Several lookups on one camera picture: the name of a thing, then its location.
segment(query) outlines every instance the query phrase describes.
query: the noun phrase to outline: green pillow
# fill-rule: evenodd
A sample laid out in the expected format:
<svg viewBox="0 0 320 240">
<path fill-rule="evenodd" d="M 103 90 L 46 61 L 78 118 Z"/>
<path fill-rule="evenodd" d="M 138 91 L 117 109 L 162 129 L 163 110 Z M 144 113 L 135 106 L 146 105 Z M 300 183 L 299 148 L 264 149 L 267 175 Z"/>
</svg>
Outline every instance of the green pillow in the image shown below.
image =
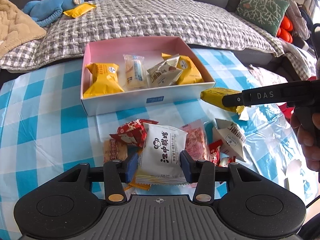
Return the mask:
<svg viewBox="0 0 320 240">
<path fill-rule="evenodd" d="M 276 36 L 289 2 L 284 0 L 241 0 L 240 17 Z"/>
</svg>

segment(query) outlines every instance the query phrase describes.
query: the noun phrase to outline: yellow snack package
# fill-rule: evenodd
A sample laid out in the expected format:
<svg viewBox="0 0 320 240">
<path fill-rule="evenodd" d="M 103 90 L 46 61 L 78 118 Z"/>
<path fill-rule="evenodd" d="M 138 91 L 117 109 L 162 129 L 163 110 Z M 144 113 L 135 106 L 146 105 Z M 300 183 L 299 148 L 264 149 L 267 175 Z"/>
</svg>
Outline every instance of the yellow snack package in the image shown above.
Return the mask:
<svg viewBox="0 0 320 240">
<path fill-rule="evenodd" d="M 222 98 L 226 95 L 233 95 L 241 93 L 240 91 L 227 89 L 227 88 L 210 88 L 201 92 L 200 98 L 214 106 L 217 106 L 221 109 L 227 110 L 229 112 L 241 114 L 244 110 L 244 106 L 234 106 L 234 107 L 225 107 L 222 104 Z"/>
<path fill-rule="evenodd" d="M 113 63 L 91 63 L 87 68 L 92 73 L 92 85 L 83 93 L 84 98 L 124 92 L 118 84 L 117 70 Z"/>
<path fill-rule="evenodd" d="M 83 3 L 83 4 L 80 4 L 79 6 L 77 6 L 76 8 L 73 8 L 68 11 L 64 11 L 63 13 L 67 16 L 77 18 L 77 17 L 85 14 L 86 12 L 92 10 L 93 8 L 96 8 L 96 5 L 91 4 L 91 3 Z"/>
<path fill-rule="evenodd" d="M 172 56 L 162 53 L 162 58 L 164 60 L 170 57 Z M 192 62 L 192 60 L 188 56 L 180 56 L 177 64 L 177 68 L 183 70 L 183 72 L 181 73 L 180 77 L 177 80 L 177 85 L 186 85 L 186 84 L 204 82 L 196 65 Z"/>
</svg>

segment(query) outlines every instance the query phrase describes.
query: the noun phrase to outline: beige blanket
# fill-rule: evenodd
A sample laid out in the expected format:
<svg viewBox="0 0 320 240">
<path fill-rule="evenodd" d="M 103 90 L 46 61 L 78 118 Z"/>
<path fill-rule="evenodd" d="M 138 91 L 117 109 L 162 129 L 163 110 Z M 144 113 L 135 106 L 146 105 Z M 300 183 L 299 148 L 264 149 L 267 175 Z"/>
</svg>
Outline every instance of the beige blanket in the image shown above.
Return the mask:
<svg viewBox="0 0 320 240">
<path fill-rule="evenodd" d="M 8 0 L 0 0 L 0 58 L 15 47 L 43 38 L 46 31 Z"/>
</svg>

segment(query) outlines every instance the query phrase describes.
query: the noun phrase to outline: white snack package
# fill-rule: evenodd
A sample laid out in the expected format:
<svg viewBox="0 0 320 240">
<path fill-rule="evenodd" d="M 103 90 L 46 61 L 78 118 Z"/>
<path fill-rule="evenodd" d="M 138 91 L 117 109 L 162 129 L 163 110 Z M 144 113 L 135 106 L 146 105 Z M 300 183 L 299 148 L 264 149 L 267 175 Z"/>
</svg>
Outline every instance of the white snack package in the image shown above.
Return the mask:
<svg viewBox="0 0 320 240">
<path fill-rule="evenodd" d="M 144 57 L 123 55 L 125 60 L 125 75 L 129 88 L 146 88 L 147 78 L 144 68 Z"/>
<path fill-rule="evenodd" d="M 186 184 L 180 167 L 180 152 L 185 148 L 188 133 L 171 126 L 143 125 L 147 138 L 138 159 L 136 183 Z"/>
<path fill-rule="evenodd" d="M 234 122 L 216 119 L 218 128 L 213 127 L 213 140 L 222 140 L 220 152 L 229 156 L 235 156 L 244 161 L 243 147 L 245 143 L 244 131 Z"/>
<path fill-rule="evenodd" d="M 151 76 L 152 88 L 172 86 L 176 84 L 178 78 L 183 72 L 182 69 L 177 68 L 179 58 L 180 55 L 176 54 L 147 70 Z"/>
</svg>

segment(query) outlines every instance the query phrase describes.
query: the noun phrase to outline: blue plush toy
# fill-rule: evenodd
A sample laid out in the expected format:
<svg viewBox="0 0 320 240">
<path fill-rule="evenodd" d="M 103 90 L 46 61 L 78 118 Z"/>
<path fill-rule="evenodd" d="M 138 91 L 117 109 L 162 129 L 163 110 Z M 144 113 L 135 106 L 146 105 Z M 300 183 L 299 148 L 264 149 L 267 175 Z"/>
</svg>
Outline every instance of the blue plush toy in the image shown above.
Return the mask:
<svg viewBox="0 0 320 240">
<path fill-rule="evenodd" d="M 22 11 L 30 15 L 40 27 L 45 27 L 57 20 L 64 11 L 71 10 L 83 3 L 84 0 L 30 1 Z"/>
</svg>

